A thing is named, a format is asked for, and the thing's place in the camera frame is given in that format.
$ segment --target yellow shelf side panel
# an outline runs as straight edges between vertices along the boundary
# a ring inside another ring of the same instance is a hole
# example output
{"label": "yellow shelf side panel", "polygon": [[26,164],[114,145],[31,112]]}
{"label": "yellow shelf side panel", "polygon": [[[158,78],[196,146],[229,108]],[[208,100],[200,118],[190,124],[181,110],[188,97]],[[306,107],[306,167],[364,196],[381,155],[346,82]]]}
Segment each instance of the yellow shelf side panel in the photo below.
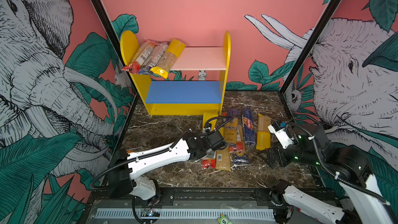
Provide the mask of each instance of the yellow shelf side panel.
{"label": "yellow shelf side panel", "polygon": [[228,77],[229,60],[231,58],[231,34],[229,31],[226,31],[224,34],[224,44],[222,47],[224,48],[224,58],[225,58],[226,70],[220,71],[220,91],[221,91],[221,104],[220,104],[220,109],[219,109],[220,114],[222,112],[222,104],[224,103],[226,78]]}
{"label": "yellow shelf side panel", "polygon": [[[124,31],[120,38],[120,51],[122,53],[123,61],[126,65],[131,63],[132,58],[139,48],[140,45],[138,44],[137,38],[135,37],[134,33],[129,30]],[[132,81],[134,82],[135,87],[137,88],[137,91],[141,96],[142,102],[144,103],[148,113],[150,114],[153,104],[147,104],[145,102],[151,84],[150,76],[133,75],[132,73],[129,73],[129,75],[131,76]]]}

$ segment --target barilla logo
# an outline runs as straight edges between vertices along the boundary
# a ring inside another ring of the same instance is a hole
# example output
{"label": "barilla logo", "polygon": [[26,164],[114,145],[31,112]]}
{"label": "barilla logo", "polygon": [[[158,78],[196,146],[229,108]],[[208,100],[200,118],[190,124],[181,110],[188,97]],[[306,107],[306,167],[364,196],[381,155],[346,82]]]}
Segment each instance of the barilla logo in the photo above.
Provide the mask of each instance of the barilla logo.
{"label": "barilla logo", "polygon": [[250,119],[243,117],[243,122],[245,123],[245,125],[246,125],[249,129],[254,130],[253,123],[251,122]]}

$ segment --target elephant ear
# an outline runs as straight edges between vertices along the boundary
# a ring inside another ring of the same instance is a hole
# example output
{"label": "elephant ear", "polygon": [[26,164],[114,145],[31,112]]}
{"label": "elephant ear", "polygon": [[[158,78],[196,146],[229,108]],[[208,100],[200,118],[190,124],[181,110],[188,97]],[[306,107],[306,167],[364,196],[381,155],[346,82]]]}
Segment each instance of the elephant ear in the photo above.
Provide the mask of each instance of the elephant ear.
{"label": "elephant ear", "polygon": [[69,0],[22,0],[49,48],[63,57],[69,45],[73,11]]}
{"label": "elephant ear", "polygon": [[363,62],[362,67],[369,64],[383,67],[398,72],[398,32],[392,35],[387,41],[383,42],[371,55]]}

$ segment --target elephant eye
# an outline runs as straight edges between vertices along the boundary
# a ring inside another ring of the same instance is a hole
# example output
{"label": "elephant eye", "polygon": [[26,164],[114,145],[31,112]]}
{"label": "elephant eye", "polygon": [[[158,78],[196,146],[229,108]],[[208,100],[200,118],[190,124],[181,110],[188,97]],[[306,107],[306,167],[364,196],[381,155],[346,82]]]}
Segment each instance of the elephant eye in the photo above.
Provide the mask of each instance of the elephant eye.
{"label": "elephant eye", "polygon": [[10,6],[12,12],[14,12],[14,15],[16,15],[16,12],[18,11],[18,7],[14,4],[12,0],[7,0],[8,5]]}
{"label": "elephant eye", "polygon": [[354,62],[353,61],[350,61],[349,63],[348,63],[348,68],[350,69],[350,71],[351,71],[351,73],[353,73],[352,72],[352,68],[354,67]]}

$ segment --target blue pasta package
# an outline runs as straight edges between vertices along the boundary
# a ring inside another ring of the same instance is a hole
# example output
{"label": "blue pasta package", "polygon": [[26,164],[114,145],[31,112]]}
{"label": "blue pasta package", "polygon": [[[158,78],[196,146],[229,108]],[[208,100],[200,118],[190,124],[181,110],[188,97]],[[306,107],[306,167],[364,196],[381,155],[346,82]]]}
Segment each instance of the blue pasta package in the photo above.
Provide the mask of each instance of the blue pasta package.
{"label": "blue pasta package", "polygon": [[254,132],[253,111],[251,108],[243,108],[242,122],[245,143],[248,146],[256,145],[256,133]]}

